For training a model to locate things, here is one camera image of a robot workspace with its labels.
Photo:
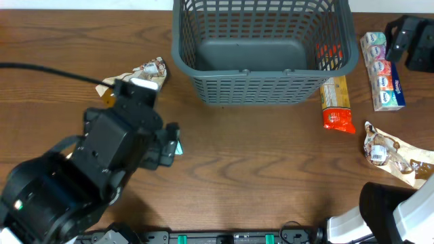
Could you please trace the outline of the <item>Kleenex tissue multipack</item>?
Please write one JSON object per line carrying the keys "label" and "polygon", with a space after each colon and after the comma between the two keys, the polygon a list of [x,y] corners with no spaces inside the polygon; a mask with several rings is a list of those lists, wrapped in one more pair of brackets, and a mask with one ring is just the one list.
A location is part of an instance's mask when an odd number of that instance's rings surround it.
{"label": "Kleenex tissue multipack", "polygon": [[360,39],[363,60],[372,88],[376,112],[395,111],[406,106],[394,63],[386,60],[387,41],[382,32],[367,32]]}

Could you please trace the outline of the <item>orange tan pasta package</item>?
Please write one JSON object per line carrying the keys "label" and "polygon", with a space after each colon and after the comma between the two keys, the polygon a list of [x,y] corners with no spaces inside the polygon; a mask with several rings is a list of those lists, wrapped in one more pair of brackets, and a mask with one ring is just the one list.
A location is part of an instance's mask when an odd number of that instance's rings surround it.
{"label": "orange tan pasta package", "polygon": [[[316,45],[318,67],[321,70],[336,71],[343,64],[340,45]],[[320,87],[323,126],[326,129],[354,134],[355,126],[345,76],[331,77]]]}

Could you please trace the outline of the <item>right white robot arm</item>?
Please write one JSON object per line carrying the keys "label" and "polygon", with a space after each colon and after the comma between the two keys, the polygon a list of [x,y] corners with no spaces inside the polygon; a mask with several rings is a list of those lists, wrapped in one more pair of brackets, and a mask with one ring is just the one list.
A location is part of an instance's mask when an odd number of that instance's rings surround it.
{"label": "right white robot arm", "polygon": [[[372,88],[374,111],[406,106],[396,62],[406,52],[405,66],[433,72],[433,20],[403,15],[383,32],[360,39]],[[317,233],[322,243],[432,243],[433,152],[417,148],[365,122],[367,161],[408,184],[407,188],[368,182],[357,207],[328,219]]]}

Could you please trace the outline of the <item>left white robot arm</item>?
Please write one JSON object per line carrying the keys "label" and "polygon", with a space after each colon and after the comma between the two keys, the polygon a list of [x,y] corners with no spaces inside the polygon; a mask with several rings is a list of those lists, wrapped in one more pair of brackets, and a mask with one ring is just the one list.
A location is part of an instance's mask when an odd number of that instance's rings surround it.
{"label": "left white robot arm", "polygon": [[169,167],[180,134],[155,97],[127,95],[89,108],[83,134],[18,164],[1,194],[1,224],[23,243],[65,243],[96,224],[138,168]]}

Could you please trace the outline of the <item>teal wrapped snack pack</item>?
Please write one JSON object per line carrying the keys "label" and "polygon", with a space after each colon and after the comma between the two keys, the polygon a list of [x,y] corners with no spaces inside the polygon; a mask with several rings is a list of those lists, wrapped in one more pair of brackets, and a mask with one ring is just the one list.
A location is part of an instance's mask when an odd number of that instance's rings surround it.
{"label": "teal wrapped snack pack", "polygon": [[182,145],[181,145],[180,140],[177,140],[175,154],[176,155],[183,155],[183,149],[182,149]]}

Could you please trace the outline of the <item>beige snack bag with window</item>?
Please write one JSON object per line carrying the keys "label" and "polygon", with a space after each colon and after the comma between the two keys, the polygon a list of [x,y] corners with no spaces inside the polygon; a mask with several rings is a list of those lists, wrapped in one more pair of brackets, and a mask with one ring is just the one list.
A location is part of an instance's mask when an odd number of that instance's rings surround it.
{"label": "beige snack bag with window", "polygon": [[[129,73],[123,73],[115,77],[105,78],[102,82],[107,85],[114,85],[116,80],[133,83],[135,85],[154,89],[159,92],[167,78],[167,66],[162,57],[156,57],[151,61],[133,68]],[[104,85],[97,85],[96,92],[108,107],[114,105],[115,95],[113,89]]]}

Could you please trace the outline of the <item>beige cookie bag right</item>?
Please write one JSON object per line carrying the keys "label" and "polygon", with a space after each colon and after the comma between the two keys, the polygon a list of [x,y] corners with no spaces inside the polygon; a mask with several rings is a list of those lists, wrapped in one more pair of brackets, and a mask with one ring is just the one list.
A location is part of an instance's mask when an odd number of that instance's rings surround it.
{"label": "beige cookie bag right", "polygon": [[433,175],[433,152],[417,148],[365,122],[365,158],[412,188],[419,189]]}

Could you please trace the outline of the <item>grey plastic mesh basket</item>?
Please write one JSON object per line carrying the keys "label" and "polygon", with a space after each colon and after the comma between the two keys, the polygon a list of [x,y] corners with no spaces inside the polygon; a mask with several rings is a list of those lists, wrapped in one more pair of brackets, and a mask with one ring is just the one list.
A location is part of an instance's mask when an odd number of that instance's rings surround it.
{"label": "grey plastic mesh basket", "polygon": [[172,57],[206,104],[297,104],[359,51],[347,0],[174,0]]}

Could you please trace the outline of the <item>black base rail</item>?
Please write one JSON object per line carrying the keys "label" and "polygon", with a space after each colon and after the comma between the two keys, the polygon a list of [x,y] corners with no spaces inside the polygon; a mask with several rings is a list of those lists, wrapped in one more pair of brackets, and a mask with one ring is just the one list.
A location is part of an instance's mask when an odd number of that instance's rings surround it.
{"label": "black base rail", "polygon": [[124,223],[79,235],[72,244],[320,244],[327,243],[322,228],[290,222],[279,230],[247,232],[135,232]]}

